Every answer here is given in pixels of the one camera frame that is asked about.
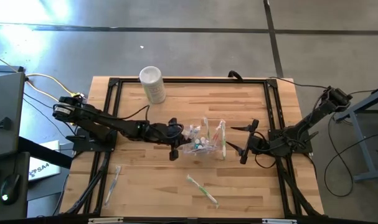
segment wooden table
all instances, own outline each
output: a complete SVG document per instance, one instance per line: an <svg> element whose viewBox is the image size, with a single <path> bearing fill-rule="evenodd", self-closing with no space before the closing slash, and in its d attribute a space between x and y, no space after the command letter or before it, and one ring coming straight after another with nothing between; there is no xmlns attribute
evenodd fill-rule
<svg viewBox="0 0 378 224"><path fill-rule="evenodd" d="M102 109L109 77L94 77L88 103ZM256 118L258 131L267 136L269 129L263 87L257 84L199 84L166 83L167 97L160 105L151 105L149 120L168 123L176 117L185 126L199 125L208 117L214 129L220 119L226 121L228 141L244 147L248 133L230 129L246 126ZM278 80L278 89L287 126L301 119L294 85ZM271 99L274 107L273 92ZM148 104L139 83L125 83L118 116L127 116ZM132 119L144 119L144 112ZM110 199L110 206L102 208L102 216L119 217L283 217L281 195L275 167L263 169L250 155L241 165L234 149L227 146L226 160L221 153L193 156L179 153L179 159L169 161L169 147L145 142L131 142L118 136L111 155L105 196L115 176L115 166L122 166ZM60 211L68 210L88 184L93 153L84 152L72 163ZM260 155L259 163L269 166L273 158ZM293 155L298 187L312 206L323 213L318 185L310 161L301 154ZM186 180L187 174L213 195L218 209L202 192ZM97 187L92 198L96 204ZM292 194L288 191L292 211Z"/></svg>

